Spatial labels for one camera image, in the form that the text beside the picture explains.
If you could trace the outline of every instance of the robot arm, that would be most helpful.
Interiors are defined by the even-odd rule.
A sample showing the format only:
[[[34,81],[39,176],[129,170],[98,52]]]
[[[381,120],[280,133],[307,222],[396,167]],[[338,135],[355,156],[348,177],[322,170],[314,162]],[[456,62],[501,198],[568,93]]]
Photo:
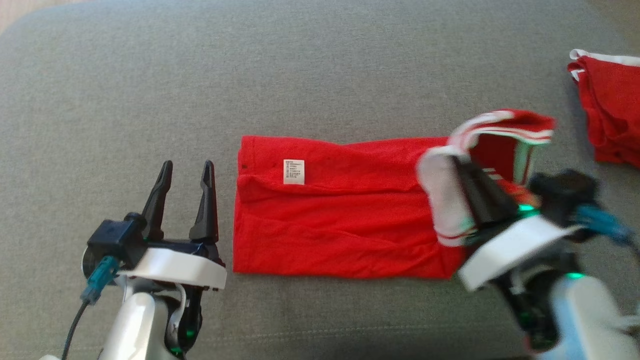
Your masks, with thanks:
[[[213,164],[205,163],[202,198],[189,240],[165,240],[161,230],[172,170],[171,161],[165,161],[142,215],[105,220],[87,242],[83,272],[88,286],[81,296],[82,309],[96,303],[107,284],[117,284],[124,291],[100,360],[184,360],[202,327],[202,293],[225,288],[227,271],[216,247]],[[41,360],[58,359],[45,356]]]
[[[604,284],[582,273],[573,243],[604,234],[630,242],[632,231],[595,201],[597,184],[567,170],[535,176],[539,210],[518,206],[473,163],[452,159],[476,221],[459,275],[469,291],[494,285],[537,359],[640,359],[624,318]]]

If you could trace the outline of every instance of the teal cable connector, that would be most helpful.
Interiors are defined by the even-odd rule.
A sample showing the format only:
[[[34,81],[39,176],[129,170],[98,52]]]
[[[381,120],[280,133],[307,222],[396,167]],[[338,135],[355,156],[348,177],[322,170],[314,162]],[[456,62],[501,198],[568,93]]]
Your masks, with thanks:
[[[89,279],[86,280],[86,288],[80,295],[83,302],[95,305],[102,295],[102,291],[118,273],[120,262],[113,256],[105,256],[102,258],[98,267],[95,268]]]
[[[628,245],[634,235],[633,229],[620,223],[615,216],[591,205],[579,206],[575,221],[594,233],[608,236],[618,245]]]

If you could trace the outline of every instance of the gray couch cushion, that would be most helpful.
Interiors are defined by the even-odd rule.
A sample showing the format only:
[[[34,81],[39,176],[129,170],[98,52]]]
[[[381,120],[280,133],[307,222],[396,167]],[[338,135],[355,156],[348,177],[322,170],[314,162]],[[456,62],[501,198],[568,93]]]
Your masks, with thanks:
[[[478,113],[523,108],[558,120],[537,169],[594,171],[565,71],[574,47],[628,50],[581,0],[96,1],[28,15],[0,37],[0,357],[60,353],[85,241],[102,219],[142,209],[164,160],[175,164],[170,237],[188,234],[202,165],[215,162],[230,265],[244,134],[439,136]],[[632,206],[617,210],[633,219]],[[615,280],[630,257],[590,246],[591,268],[631,308]],[[108,288],[86,312],[72,359],[95,358],[119,301]],[[456,279],[231,274],[226,290],[204,297],[204,315],[191,359],[524,352],[497,293],[466,293]]]

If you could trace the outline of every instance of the clothing label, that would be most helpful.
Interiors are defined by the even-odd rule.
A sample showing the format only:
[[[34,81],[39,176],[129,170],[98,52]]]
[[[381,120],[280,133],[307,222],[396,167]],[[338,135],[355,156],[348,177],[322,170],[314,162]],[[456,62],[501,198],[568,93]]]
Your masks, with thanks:
[[[305,184],[305,161],[284,159],[284,183]]]

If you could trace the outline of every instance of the white trim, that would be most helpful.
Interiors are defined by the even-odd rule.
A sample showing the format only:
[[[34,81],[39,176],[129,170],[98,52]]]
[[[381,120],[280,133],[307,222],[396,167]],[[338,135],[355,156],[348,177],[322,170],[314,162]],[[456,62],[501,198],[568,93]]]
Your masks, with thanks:
[[[476,132],[485,132],[485,131],[495,131],[495,132],[507,132],[507,133],[517,133],[517,134],[522,134],[523,136],[525,136],[527,139],[531,139],[531,140],[536,140],[536,139],[540,139],[540,138],[548,138],[550,136],[553,136],[554,131],[553,130],[549,130],[549,129],[545,129],[545,130],[540,130],[540,131],[529,131],[529,130],[524,130],[524,129],[519,129],[517,127],[493,127],[493,126],[487,126],[487,127],[479,127],[476,130],[473,130],[473,132],[471,133],[476,133]]]
[[[468,158],[469,153],[465,149],[460,149],[453,145],[445,145],[445,146],[430,148],[424,153],[423,157],[430,158],[432,156],[438,156],[438,155],[456,155],[456,156],[466,156],[466,158]]]
[[[580,58],[581,56],[589,56],[590,58],[607,61],[609,63],[619,63],[622,65],[640,67],[640,58],[636,58],[635,56],[605,55],[605,54],[589,53],[582,49],[573,49],[571,50],[571,52],[569,52],[569,57],[572,60],[578,60],[578,58]]]
[[[499,110],[499,111],[493,111],[490,113],[480,114],[470,120],[465,121],[464,124],[458,126],[453,131],[453,133],[451,133],[451,136],[447,141],[447,145],[457,146],[457,148],[462,149],[463,143],[456,143],[456,142],[460,142],[462,140],[461,139],[462,135],[467,133],[469,131],[469,128],[477,125],[482,125],[482,124],[493,124],[503,120],[513,119],[514,117],[515,117],[515,114],[513,113],[513,111],[508,111],[508,110]]]
[[[571,70],[571,76],[573,76],[573,78],[576,81],[580,81],[580,77],[578,76],[578,74],[580,74],[581,72],[584,72],[584,69],[578,69],[578,70]]]
[[[476,142],[478,139],[478,136],[481,134],[491,134],[491,135],[498,135],[498,136],[506,136],[509,138],[514,138],[517,140],[520,140],[522,142],[525,143],[529,143],[532,145],[541,145],[544,143],[549,143],[551,142],[550,139],[548,139],[549,137],[551,137],[553,135],[553,131],[550,130],[544,130],[541,131],[540,133],[545,133],[548,132],[547,135],[541,135],[539,136],[540,138],[532,138],[527,136],[526,133],[530,133],[530,131],[524,131],[524,133],[519,133],[518,131],[505,131],[506,128],[494,128],[496,130],[485,130],[485,128],[481,128],[478,129],[478,131],[473,131],[471,133],[468,133],[463,141],[463,148],[465,149],[465,151],[468,151],[468,149],[473,148],[474,146],[476,146]]]
[[[446,246],[446,247],[459,247],[462,246],[462,240],[464,239],[465,235],[463,236],[459,236],[457,238],[444,238],[440,236],[440,233],[438,233],[438,231],[436,230],[436,236],[438,237],[438,242],[441,243],[442,245]]]

